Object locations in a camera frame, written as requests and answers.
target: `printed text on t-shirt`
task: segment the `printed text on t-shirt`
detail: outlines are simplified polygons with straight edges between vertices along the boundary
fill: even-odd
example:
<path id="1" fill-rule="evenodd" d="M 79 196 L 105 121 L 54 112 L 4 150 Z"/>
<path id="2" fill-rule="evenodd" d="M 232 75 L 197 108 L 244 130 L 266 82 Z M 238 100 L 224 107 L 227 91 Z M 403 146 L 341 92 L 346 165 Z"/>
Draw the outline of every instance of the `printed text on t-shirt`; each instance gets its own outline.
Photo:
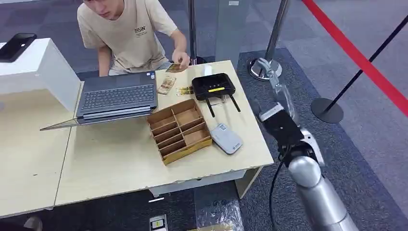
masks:
<path id="1" fill-rule="evenodd" d="M 146 34 L 147 33 L 146 26 L 140 26 L 140 27 L 135 28 L 135 33 L 136 33 L 136 37 L 138 38 Z"/>

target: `cardboard compartment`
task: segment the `cardboard compartment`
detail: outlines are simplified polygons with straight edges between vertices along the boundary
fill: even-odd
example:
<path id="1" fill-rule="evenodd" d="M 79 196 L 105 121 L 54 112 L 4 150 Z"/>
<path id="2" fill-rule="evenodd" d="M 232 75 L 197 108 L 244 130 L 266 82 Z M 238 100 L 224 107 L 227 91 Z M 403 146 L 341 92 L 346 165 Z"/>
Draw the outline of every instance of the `cardboard compartment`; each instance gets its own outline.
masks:
<path id="1" fill-rule="evenodd" d="M 194 99 L 147 117 L 165 165 L 212 144 L 203 114 Z"/>
<path id="2" fill-rule="evenodd" d="M 180 128 L 181 128 L 181 131 L 186 131 L 186 130 L 189 130 L 189 129 L 191 129 L 191 128 L 193 128 L 193 127 L 195 127 L 195 126 L 197 126 L 197 125 L 199 125 L 199 124 L 201 124 L 203 122 L 204 122 L 204 118 L 201 117 L 201 118 L 198 118 L 196 120 L 193 120 L 192 122 L 190 122 L 188 124 L 180 126 Z"/>
<path id="3" fill-rule="evenodd" d="M 170 131 L 171 129 L 177 128 L 177 122 L 173 121 L 169 124 L 163 125 L 161 127 L 158 127 L 154 130 L 152 130 L 152 133 L 154 136 L 160 135 L 162 133 L 165 133 L 166 131 Z"/>
<path id="4" fill-rule="evenodd" d="M 211 137 L 205 122 L 183 132 L 183 135 L 187 145 L 192 145 L 205 138 Z"/>
<path id="5" fill-rule="evenodd" d="M 147 117 L 147 122 L 152 130 L 176 121 L 171 108 L 166 108 Z"/>
<path id="6" fill-rule="evenodd" d="M 173 136 L 178 135 L 180 133 L 181 133 L 180 128 L 177 127 L 177 128 L 171 129 L 171 130 L 169 130 L 169 131 L 167 131 L 165 133 L 162 133 L 160 135 L 155 136 L 154 139 L 156 140 L 156 143 L 161 143 L 161 142 L 169 139 L 170 137 L 173 137 Z"/>
<path id="7" fill-rule="evenodd" d="M 183 140 L 183 135 L 181 135 L 181 134 L 175 135 L 173 137 L 168 138 L 165 141 L 162 141 L 162 142 L 158 143 L 157 147 L 159 147 L 159 149 L 162 149 L 162 148 L 164 148 L 166 146 L 171 145 L 172 143 L 176 143 L 176 142 L 179 142 L 181 140 Z"/>
<path id="8" fill-rule="evenodd" d="M 169 155 L 169 154 L 171 154 L 171 153 L 173 153 L 173 152 L 175 152 L 175 151 L 177 151 L 179 149 L 182 149 L 182 148 L 184 148 L 186 146 L 187 145 L 184 142 L 184 140 L 180 140 L 180 141 L 178 141 L 178 142 L 176 142 L 174 144 L 171 144 L 171 145 L 169 145 L 167 147 L 164 147 L 164 148 L 160 149 L 160 153 L 162 154 L 163 158 L 166 158 L 167 155 Z"/>
<path id="9" fill-rule="evenodd" d="M 179 126 L 188 124 L 203 117 L 194 100 L 187 100 L 171 107 Z"/>

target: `shoe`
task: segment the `shoe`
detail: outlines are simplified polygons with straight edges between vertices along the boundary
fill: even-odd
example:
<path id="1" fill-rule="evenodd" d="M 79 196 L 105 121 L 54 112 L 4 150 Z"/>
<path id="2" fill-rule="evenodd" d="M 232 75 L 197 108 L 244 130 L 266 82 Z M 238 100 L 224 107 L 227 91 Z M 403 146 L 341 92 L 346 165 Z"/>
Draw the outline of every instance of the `shoe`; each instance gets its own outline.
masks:
<path id="1" fill-rule="evenodd" d="M 42 231 L 42 221 L 38 217 L 30 217 L 24 224 L 24 227 L 34 231 Z"/>

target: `laptop screen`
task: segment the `laptop screen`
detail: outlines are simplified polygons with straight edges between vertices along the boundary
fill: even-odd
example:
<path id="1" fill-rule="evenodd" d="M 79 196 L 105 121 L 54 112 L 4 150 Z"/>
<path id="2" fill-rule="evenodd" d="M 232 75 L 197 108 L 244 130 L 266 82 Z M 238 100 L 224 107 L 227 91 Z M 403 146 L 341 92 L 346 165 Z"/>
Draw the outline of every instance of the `laptop screen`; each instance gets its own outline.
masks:
<path id="1" fill-rule="evenodd" d="M 51 125 L 46 128 L 42 128 L 40 129 L 40 131 L 52 130 L 52 129 L 57 129 L 57 128 L 69 128 L 69 127 L 75 127 L 75 126 L 86 125 L 86 124 L 104 123 L 104 122 L 109 122 L 109 121 L 114 121 L 114 120 L 119 120 L 119 119 L 135 118 L 139 116 L 148 116 L 151 113 L 152 111 L 147 111 L 147 112 L 141 112 L 141 113 L 116 115 L 116 116 L 96 118 L 96 119 L 74 118 L 74 119 L 70 119 L 65 122 L 59 123 L 59 124 L 55 124 L 55 125 Z"/>

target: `red rope barrier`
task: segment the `red rope barrier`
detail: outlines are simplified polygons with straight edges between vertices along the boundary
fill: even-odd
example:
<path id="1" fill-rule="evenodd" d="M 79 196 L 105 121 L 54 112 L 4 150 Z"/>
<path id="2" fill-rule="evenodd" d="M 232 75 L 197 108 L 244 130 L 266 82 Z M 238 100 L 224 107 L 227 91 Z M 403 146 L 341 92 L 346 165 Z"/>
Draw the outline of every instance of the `red rope barrier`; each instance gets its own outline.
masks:
<path id="1" fill-rule="evenodd" d="M 351 43 L 328 16 L 316 5 L 313 0 L 302 0 L 312 12 L 319 23 L 327 30 L 331 37 L 347 53 L 347 55 L 360 67 L 364 73 L 377 85 L 378 88 L 408 117 L 408 100 L 398 91 L 369 60 Z"/>

